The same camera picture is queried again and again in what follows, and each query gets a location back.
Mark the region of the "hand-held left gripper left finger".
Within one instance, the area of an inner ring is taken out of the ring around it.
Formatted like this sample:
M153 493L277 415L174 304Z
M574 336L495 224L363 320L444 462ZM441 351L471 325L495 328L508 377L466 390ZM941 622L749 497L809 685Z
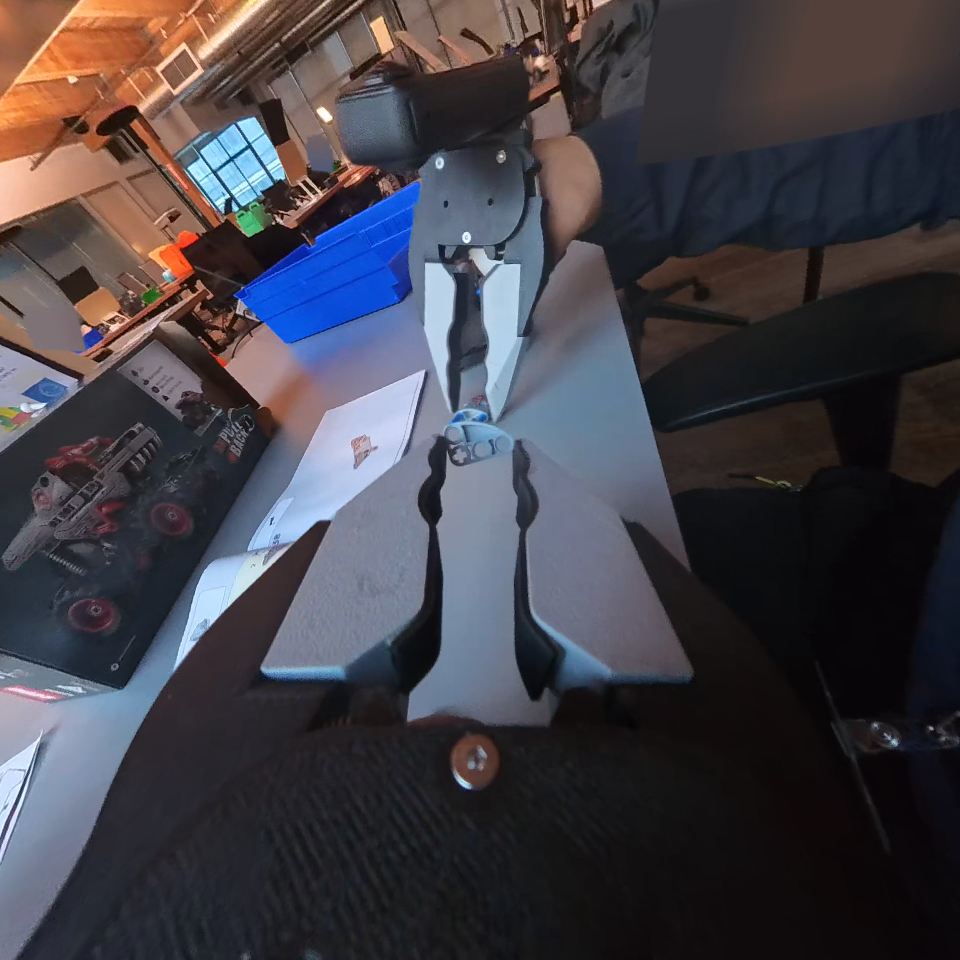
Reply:
M282 681L409 694L441 645L445 442L434 436L328 523L261 663Z

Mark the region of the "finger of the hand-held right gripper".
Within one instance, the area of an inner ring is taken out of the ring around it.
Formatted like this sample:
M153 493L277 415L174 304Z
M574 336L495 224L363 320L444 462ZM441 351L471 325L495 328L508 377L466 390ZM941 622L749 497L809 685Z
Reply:
M471 274L462 264L426 260L423 328L438 387L450 413L461 408L463 339L470 318Z
M526 343L536 294L530 270L521 263L475 261L480 274L481 319L486 334L485 397L489 415L499 422L509 401Z

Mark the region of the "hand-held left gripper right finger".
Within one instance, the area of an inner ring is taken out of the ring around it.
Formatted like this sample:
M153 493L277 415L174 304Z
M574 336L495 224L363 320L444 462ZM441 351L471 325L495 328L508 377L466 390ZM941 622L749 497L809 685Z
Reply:
M514 650L528 696L689 683L693 667L619 513L528 440L512 468Z

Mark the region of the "grey lego beam piece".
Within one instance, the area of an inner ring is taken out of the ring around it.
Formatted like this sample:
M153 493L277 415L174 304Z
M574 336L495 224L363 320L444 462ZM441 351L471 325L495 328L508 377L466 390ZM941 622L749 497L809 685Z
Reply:
M443 429L446 455L454 467L512 455L515 439L486 418L451 420Z

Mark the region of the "person's right forearm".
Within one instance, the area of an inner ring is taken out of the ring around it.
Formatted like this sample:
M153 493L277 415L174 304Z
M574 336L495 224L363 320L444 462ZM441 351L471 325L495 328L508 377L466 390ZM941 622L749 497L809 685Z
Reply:
M858 243L959 216L959 111L780 146L639 161L640 106L579 131L602 201L581 238L614 288L669 258L725 246L768 252Z

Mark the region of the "black lego set box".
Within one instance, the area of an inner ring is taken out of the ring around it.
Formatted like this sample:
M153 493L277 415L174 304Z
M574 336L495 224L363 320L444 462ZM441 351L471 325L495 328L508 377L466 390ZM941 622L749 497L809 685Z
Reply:
M2 693L123 689L268 448L270 411L173 327L2 450Z

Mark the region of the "person's right hand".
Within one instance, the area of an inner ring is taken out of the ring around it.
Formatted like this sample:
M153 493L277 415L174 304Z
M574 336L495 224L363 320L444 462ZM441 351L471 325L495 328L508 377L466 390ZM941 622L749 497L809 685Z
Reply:
M580 137L535 140L538 182L545 202L545 235L559 261L588 232L602 209L602 178L594 153Z

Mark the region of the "blue plastic bin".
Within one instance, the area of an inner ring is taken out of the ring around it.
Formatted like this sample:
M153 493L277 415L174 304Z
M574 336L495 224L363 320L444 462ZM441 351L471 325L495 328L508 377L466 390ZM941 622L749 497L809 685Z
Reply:
M236 293L285 344L403 302L418 181L320 234Z

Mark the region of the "office chair base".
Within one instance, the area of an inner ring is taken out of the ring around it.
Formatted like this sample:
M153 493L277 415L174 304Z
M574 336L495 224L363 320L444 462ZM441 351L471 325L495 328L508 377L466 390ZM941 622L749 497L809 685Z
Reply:
M686 290L691 292L692 304L673 302L675 295ZM696 276L654 289L648 289L639 282L631 282L617 293L621 295L626 309L625 325L634 336L642 335L649 319L733 329L746 328L750 324L747 318L701 306L710 299L712 291Z

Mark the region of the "black backpack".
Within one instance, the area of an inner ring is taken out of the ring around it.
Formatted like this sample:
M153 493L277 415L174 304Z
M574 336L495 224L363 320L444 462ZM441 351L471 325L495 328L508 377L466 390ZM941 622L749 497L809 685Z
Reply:
M932 486L830 466L802 486L694 489L674 505L694 574L760 641L806 715L908 716L921 606L958 471Z

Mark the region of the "orange plastic bin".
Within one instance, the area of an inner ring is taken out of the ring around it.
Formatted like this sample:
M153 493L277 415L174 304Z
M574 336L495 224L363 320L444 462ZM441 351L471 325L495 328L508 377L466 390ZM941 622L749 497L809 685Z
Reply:
M186 247L197 243L200 235L193 231L181 231L173 242L157 246L149 252L149 258L176 282L192 275L194 269L184 254Z

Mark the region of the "laptop screen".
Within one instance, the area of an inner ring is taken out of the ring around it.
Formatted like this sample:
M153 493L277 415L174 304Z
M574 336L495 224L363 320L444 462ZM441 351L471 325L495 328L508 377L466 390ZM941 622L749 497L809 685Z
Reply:
M52 361L1 343L1 450L76 392L82 378Z

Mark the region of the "white printed paper sheet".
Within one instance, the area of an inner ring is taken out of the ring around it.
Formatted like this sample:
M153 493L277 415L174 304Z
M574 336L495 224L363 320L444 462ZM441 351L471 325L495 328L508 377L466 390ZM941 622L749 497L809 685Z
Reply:
M44 732L1 764L1 860L4 860L38 763Z

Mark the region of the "silver ceiling duct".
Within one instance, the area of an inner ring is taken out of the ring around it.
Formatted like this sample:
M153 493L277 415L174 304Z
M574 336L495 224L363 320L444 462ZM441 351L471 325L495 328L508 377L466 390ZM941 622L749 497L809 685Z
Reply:
M239 2L218 21L209 38L195 54L202 72L194 86L216 86L223 76L248 66L269 51L289 30L312 18L325 25L341 14L349 1L257 1Z

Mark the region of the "wall air vent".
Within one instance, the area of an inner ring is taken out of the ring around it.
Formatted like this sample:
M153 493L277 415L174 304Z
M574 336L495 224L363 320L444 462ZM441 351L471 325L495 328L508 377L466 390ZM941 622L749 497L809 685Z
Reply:
M155 67L155 72L162 86L177 96L204 75L205 67L191 47L182 43Z

